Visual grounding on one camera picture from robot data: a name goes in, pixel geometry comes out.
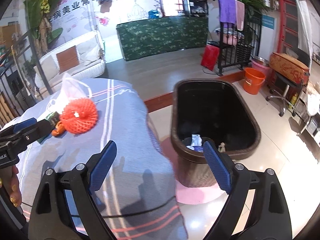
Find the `white curtain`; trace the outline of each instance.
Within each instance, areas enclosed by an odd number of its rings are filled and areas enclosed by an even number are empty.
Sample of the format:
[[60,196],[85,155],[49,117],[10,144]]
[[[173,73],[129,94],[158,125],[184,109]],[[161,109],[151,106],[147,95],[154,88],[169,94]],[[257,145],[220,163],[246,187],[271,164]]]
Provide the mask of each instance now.
[[312,65],[312,29],[306,0],[296,0],[298,9],[298,48],[310,56],[309,71]]

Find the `brown trash can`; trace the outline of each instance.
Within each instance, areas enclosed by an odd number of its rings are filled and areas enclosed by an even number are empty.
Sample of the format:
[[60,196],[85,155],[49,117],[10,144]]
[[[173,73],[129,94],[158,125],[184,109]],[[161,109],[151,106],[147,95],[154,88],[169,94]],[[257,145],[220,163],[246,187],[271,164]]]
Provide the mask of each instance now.
[[203,153],[183,144],[192,134],[224,142],[233,160],[251,156],[261,139],[258,123],[237,88],[211,79],[183,80],[173,92],[171,143],[178,154],[176,178],[185,187],[209,187],[216,183]]

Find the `orange floral box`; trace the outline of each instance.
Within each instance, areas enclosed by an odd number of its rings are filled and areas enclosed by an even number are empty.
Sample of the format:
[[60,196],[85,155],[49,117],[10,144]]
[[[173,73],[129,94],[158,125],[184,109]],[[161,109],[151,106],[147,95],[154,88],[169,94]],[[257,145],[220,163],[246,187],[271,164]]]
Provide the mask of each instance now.
[[308,83],[309,68],[285,53],[274,52],[270,56],[269,66],[296,84]]

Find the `wicker sofa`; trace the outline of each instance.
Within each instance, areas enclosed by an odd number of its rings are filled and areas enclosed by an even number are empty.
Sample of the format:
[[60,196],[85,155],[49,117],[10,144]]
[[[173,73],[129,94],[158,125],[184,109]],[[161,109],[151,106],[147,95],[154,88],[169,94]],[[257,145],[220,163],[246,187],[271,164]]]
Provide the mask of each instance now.
[[[49,53],[47,53],[46,55],[44,55],[43,57],[41,57],[40,59],[40,64],[42,66],[42,68],[46,68],[47,65],[43,64],[44,60],[46,60],[48,57],[52,57],[55,64],[57,65],[58,68],[59,67],[59,62],[57,60],[57,54],[60,52],[65,51],[66,49],[69,49],[73,46],[76,46],[76,50],[77,50],[77,55],[78,58],[81,58],[81,55],[79,53],[78,47],[80,44],[82,46],[82,48],[84,47],[85,44],[88,43],[88,50],[90,50],[92,48],[92,46],[99,46],[100,49],[100,58],[98,60],[95,60],[93,62],[90,62],[89,64],[83,61],[80,61],[80,64],[67,70],[66,72],[68,72],[73,78],[77,79],[77,80],[82,80],[84,78],[94,78],[94,77],[98,77],[100,75],[102,75],[105,71],[105,59],[104,59],[104,45],[103,45],[103,41],[101,38],[101,34],[99,31],[91,31],[88,33],[85,33],[77,38],[72,39],[71,41],[66,42],[65,44],[62,44],[61,46],[53,49],[52,51],[50,51]],[[53,78],[47,78],[48,83],[50,85],[50,87],[52,88],[53,92],[58,91],[61,86],[62,86],[62,76],[63,73],[57,73]],[[36,73],[35,76],[35,84],[36,86],[39,88],[40,93],[43,94],[47,94],[47,88],[45,87],[40,75],[38,73]]]

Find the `silver screw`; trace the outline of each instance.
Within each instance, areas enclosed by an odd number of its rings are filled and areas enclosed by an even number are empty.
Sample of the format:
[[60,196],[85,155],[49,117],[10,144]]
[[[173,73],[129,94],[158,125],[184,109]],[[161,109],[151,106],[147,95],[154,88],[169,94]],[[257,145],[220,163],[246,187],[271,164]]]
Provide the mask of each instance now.
[[83,163],[78,164],[78,165],[76,166],[76,169],[77,169],[78,171],[82,171],[82,170],[84,169],[84,164],[83,164]]
[[242,171],[244,169],[244,166],[241,163],[236,164],[236,169],[239,171]]
[[273,169],[267,169],[267,173],[269,175],[273,175],[273,174],[275,174],[275,171]]
[[45,174],[47,174],[48,176],[51,175],[53,173],[53,169],[47,169]]

